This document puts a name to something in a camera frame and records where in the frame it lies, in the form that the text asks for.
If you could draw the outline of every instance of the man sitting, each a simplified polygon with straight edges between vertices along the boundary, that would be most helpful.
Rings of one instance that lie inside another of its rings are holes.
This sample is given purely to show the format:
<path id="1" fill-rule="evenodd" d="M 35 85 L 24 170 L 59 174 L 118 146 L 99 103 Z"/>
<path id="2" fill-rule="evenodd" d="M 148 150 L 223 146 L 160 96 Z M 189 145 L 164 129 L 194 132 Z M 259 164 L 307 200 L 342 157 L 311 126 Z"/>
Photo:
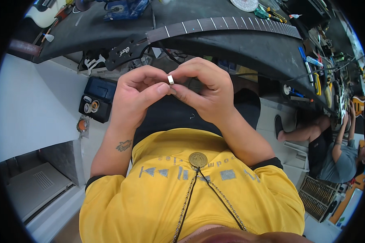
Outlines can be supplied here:
<path id="1" fill-rule="evenodd" d="M 313 178 L 327 180 L 334 183 L 344 183 L 359 175 L 365 168 L 365 149 L 357 155 L 354 144 L 355 110 L 350 102 L 351 125 L 348 144 L 342 144 L 342 138 L 348 123 L 349 116 L 343 117 L 343 125 L 332 141 L 331 121 L 326 115 L 320 116 L 307 126 L 298 126 L 292 132 L 285 132 L 282 128 L 281 117 L 275 118 L 276 138 L 283 141 L 308 140 L 309 175 Z"/>

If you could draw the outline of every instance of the black workbench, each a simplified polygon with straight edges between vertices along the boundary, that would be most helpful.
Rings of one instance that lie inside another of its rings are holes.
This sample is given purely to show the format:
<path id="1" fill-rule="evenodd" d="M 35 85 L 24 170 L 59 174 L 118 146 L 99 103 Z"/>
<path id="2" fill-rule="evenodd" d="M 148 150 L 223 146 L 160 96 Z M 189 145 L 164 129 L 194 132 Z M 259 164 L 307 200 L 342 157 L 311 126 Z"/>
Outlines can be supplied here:
<path id="1" fill-rule="evenodd" d="M 145 33 L 153 29 L 150 6 L 139 19 L 104 21 L 104 3 L 94 3 L 85 12 L 69 14 L 52 29 L 54 40 L 44 42 L 39 57 L 40 63 L 51 58 L 98 48 L 113 48 L 133 33 Z M 157 27 L 177 22 L 210 17 L 241 16 L 255 17 L 252 12 L 244 12 L 227 0 L 184 0 L 171 1 L 167 5 L 153 1 Z M 175 36 L 162 41 L 165 47 L 184 51 L 195 56 L 216 56 L 235 62 L 259 73 L 288 80 L 306 74 L 306 68 L 298 50 L 300 39 L 277 33 L 254 30 L 216 30 Z M 307 98 L 312 98 L 319 106 L 334 114 L 327 107 L 324 95 L 317 96 L 308 77 L 284 82 Z"/>

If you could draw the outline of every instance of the hand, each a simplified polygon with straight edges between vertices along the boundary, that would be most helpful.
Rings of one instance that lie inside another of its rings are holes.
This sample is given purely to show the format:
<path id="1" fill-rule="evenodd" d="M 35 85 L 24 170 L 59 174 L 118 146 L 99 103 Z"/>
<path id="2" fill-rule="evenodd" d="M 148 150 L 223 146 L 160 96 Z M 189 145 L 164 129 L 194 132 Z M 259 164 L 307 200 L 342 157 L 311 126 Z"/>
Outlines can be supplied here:
<path id="1" fill-rule="evenodd" d="M 204 85 L 196 94 L 180 84 L 171 87 L 176 96 L 195 108 L 200 117 L 216 126 L 237 112 L 234 107 L 234 89 L 229 74 L 214 63 L 202 58 L 194 58 L 181 64 L 169 73 L 174 80 L 184 77 L 197 77 Z"/>
<path id="2" fill-rule="evenodd" d="M 138 128 L 147 108 L 174 91 L 166 82 L 168 75 L 164 71 L 148 65 L 122 75 L 116 86 L 110 126 Z"/>
<path id="3" fill-rule="evenodd" d="M 345 116 L 342 119 L 342 126 L 346 126 L 349 120 L 349 113 L 346 112 Z"/>
<path id="4" fill-rule="evenodd" d="M 350 100 L 350 114 L 351 114 L 351 118 L 355 119 L 354 103 L 351 100 Z"/>

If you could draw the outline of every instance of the tattoo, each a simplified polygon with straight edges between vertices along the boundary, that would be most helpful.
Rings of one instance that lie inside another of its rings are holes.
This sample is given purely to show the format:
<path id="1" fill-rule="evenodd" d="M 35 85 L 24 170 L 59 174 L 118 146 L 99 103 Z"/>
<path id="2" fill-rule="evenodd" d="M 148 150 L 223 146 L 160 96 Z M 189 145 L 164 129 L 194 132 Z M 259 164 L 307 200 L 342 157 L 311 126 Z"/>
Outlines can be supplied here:
<path id="1" fill-rule="evenodd" d="M 125 151 L 127 148 L 130 148 L 132 140 L 127 140 L 126 142 L 119 142 L 119 145 L 116 147 L 120 152 Z"/>

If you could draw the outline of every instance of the gray t-shirt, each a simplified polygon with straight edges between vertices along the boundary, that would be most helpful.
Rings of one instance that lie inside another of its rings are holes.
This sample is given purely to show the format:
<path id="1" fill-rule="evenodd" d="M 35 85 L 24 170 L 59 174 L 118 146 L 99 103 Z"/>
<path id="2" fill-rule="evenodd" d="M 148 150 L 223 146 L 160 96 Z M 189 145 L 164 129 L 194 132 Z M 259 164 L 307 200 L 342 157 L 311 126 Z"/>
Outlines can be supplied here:
<path id="1" fill-rule="evenodd" d="M 350 181 L 357 170 L 355 159 L 357 158 L 357 149 L 354 145 L 354 139 L 348 142 L 348 145 L 341 145 L 341 156 L 335 163 L 332 158 L 332 149 L 334 143 L 328 147 L 326 159 L 323 163 L 323 169 L 318 176 L 321 180 L 328 180 L 334 183 L 344 183 Z"/>

